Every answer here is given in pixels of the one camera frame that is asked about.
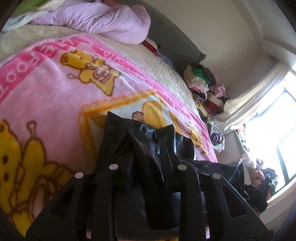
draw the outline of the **round metal rivet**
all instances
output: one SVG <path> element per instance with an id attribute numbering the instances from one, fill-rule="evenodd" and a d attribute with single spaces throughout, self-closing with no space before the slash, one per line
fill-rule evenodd
<path id="1" fill-rule="evenodd" d="M 180 165 L 178 166 L 178 169 L 181 170 L 181 171 L 184 171 L 184 170 L 187 169 L 187 167 L 186 167 L 184 164 L 180 164 Z"/>
<path id="2" fill-rule="evenodd" d="M 77 179 L 80 179 L 80 178 L 83 178 L 83 173 L 82 172 L 78 172 L 78 173 L 76 173 L 75 174 L 75 177 L 77 178 Z"/>
<path id="3" fill-rule="evenodd" d="M 109 169 L 110 170 L 116 170 L 118 168 L 118 165 L 117 164 L 111 164 L 110 166 L 109 166 Z"/>
<path id="4" fill-rule="evenodd" d="M 214 179 L 219 180 L 219 179 L 221 178 L 221 175 L 220 175 L 219 173 L 213 173 L 212 177 L 213 177 Z"/>

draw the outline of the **cartoon bear blanket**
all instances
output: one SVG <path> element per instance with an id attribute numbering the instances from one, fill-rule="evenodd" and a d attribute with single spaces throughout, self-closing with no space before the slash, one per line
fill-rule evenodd
<path id="1" fill-rule="evenodd" d="M 108 111 L 173 124 L 217 162 L 200 118 L 124 56 L 85 34 L 42 40 L 0 63 L 0 205 L 21 234 L 75 172 L 92 173 Z"/>

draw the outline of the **green cloth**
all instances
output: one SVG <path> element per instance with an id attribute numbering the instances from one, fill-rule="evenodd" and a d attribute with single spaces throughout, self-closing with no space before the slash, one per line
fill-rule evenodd
<path id="1" fill-rule="evenodd" d="M 195 65 L 192 66 L 192 73 L 194 73 L 199 78 L 203 79 L 205 81 L 205 83 L 208 84 L 208 86 L 211 85 L 211 82 L 204 76 L 201 69 L 198 69 Z"/>
<path id="2" fill-rule="evenodd" d="M 29 13 L 40 8 L 42 5 L 49 2 L 49 0 L 24 0 L 18 5 L 18 7 L 14 10 L 11 17 L 17 17 L 23 15 L 25 13 Z"/>

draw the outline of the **gray headboard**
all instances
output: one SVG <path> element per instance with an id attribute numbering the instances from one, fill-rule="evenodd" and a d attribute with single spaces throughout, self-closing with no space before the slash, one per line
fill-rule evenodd
<path id="1" fill-rule="evenodd" d="M 116 0 L 117 3 L 144 6 L 151 17 L 148 37 L 160 46 L 160 51 L 174 62 L 177 71 L 183 75 L 188 64 L 199 63 L 205 55 L 167 17 L 143 0 Z"/>

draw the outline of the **window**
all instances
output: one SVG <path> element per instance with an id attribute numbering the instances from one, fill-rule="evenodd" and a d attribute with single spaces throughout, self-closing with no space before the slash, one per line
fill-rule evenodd
<path id="1" fill-rule="evenodd" d="M 278 175 L 276 191 L 296 176 L 296 76 L 289 72 L 260 105 L 256 116 L 246 123 L 250 156 L 261 158 L 264 168 Z"/>

